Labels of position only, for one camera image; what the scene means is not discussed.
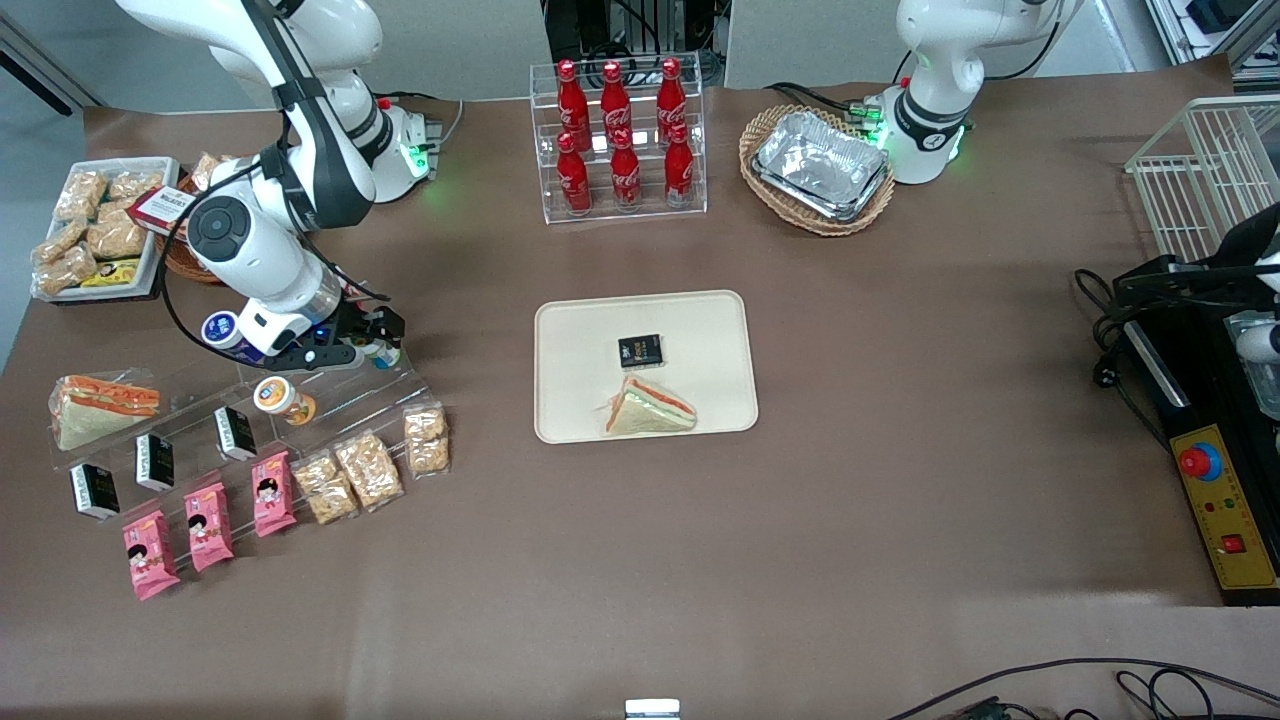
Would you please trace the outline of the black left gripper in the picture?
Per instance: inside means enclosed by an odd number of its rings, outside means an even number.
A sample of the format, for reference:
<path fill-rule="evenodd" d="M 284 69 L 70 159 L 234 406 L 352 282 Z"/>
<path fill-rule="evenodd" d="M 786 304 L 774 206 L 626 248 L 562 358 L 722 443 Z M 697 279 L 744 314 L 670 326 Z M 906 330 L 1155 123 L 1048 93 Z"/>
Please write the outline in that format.
<path fill-rule="evenodd" d="M 1217 251 L 1204 260 L 1204 266 L 1183 263 L 1179 256 L 1157 256 L 1117 277 L 1120 305 L 1132 311 L 1152 307 L 1216 307 L 1217 302 L 1197 299 L 1184 290 L 1201 281 L 1210 270 L 1252 269 L 1277 265 L 1279 205 L 1271 205 L 1234 225 L 1219 245 Z M 1226 297 L 1261 299 L 1266 287 L 1267 297 L 1277 297 L 1277 272 L 1234 279 L 1219 278 L 1207 286 L 1208 292 Z"/>

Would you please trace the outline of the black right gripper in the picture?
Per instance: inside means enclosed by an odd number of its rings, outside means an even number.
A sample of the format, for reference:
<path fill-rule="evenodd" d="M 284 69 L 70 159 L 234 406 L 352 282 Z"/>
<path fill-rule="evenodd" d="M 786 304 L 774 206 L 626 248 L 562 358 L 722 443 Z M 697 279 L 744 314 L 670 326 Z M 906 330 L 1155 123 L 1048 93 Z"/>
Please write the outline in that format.
<path fill-rule="evenodd" d="M 404 319 L 371 301 L 343 299 L 323 323 L 323 346 L 348 345 L 361 351 L 401 350 Z"/>

